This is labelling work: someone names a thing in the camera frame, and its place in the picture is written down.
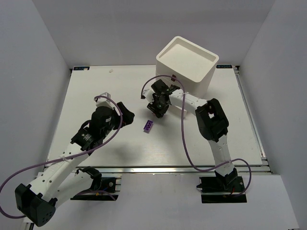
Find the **aluminium rail front edge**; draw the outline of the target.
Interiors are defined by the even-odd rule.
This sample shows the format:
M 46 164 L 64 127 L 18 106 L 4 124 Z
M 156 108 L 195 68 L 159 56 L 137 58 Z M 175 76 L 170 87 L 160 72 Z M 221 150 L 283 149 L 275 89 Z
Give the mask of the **aluminium rail front edge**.
M 198 173 L 199 171 L 191 167 L 136 167 L 136 168 L 96 168 L 102 173 Z M 256 174 L 269 173 L 269 166 L 251 166 L 251 172 Z

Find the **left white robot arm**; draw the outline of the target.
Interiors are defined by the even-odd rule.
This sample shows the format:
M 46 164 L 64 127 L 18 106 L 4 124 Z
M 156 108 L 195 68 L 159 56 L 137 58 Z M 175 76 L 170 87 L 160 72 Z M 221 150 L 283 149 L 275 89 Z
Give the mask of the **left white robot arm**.
M 70 173 L 100 146 L 112 130 L 130 125 L 135 114 L 122 102 L 117 104 L 121 113 L 103 102 L 84 122 L 72 137 L 61 160 L 51 164 L 42 174 L 28 185 L 20 184 L 15 189 L 17 208 L 36 226 L 47 224 L 56 209 L 75 195 L 93 193 L 102 189 L 102 175 L 93 168 L 86 167 L 67 180 Z

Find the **blue label sticker left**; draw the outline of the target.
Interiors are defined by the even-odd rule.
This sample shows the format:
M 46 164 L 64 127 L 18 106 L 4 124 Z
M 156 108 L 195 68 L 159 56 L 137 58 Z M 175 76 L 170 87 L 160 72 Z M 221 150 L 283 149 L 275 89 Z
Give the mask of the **blue label sticker left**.
M 74 67 L 73 71 L 85 71 L 85 70 L 89 70 L 90 67 L 85 66 L 85 67 Z

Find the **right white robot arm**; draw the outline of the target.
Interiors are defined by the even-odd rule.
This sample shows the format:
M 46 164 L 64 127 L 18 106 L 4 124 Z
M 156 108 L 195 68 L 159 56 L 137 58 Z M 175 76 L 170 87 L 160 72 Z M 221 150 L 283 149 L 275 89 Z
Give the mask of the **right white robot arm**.
M 142 89 L 141 98 L 149 102 L 147 108 L 158 118 L 163 117 L 171 105 L 182 109 L 182 119 L 185 111 L 195 115 L 199 132 L 211 147 L 216 177 L 224 185 L 237 178 L 227 144 L 229 122 L 217 99 L 198 98 L 176 85 L 167 86 L 162 80 L 156 81 L 150 89 Z

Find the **blue label sticker right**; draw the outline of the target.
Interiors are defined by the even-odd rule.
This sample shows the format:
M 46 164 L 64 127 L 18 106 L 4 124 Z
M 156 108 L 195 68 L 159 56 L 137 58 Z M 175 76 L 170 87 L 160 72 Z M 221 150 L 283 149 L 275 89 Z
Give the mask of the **blue label sticker right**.
M 216 65 L 217 69 L 232 69 L 232 65 L 229 64 L 220 64 L 220 65 Z

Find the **white three-drawer storage box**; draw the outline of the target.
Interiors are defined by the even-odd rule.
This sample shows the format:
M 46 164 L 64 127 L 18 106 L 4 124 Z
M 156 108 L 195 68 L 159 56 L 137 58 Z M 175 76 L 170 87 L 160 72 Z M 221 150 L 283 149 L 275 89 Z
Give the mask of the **white three-drawer storage box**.
M 204 98 L 219 56 L 181 36 L 174 37 L 156 56 L 156 75 L 173 76 L 185 90 Z

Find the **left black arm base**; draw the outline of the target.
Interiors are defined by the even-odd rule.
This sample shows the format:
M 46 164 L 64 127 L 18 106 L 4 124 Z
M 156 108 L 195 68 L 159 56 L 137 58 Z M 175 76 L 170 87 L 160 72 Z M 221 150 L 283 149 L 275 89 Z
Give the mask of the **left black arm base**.
M 75 176 L 86 173 L 92 180 L 88 189 L 76 194 L 71 200 L 79 201 L 116 201 L 120 192 L 119 177 L 103 176 L 97 169 L 87 167 L 77 169 Z

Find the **purple long lego brick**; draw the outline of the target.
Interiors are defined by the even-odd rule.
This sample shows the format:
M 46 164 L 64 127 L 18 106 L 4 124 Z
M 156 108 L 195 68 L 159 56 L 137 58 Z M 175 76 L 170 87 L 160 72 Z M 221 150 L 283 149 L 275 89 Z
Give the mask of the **purple long lego brick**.
M 153 121 L 148 120 L 143 128 L 143 131 L 149 133 L 152 127 L 153 127 Z

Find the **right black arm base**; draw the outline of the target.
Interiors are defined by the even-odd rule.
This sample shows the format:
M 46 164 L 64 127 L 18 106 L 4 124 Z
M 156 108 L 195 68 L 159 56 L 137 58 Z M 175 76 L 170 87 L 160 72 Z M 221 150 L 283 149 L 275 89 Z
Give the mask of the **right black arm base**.
M 247 203 L 244 191 L 245 186 L 241 176 L 237 177 L 227 188 L 217 177 L 200 177 L 200 183 L 196 189 L 201 193 L 203 204 L 235 204 Z

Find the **blue label sticker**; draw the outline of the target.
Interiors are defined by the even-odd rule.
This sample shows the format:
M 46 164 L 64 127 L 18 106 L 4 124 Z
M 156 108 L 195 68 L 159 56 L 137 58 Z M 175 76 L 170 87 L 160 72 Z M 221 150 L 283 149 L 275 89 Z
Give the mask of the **blue label sticker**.
M 216 65 L 217 69 L 232 69 L 232 65 L 229 64 L 220 64 L 220 65 Z
M 74 67 L 73 71 L 85 71 L 85 70 L 89 70 L 90 67 L 85 66 L 85 67 Z

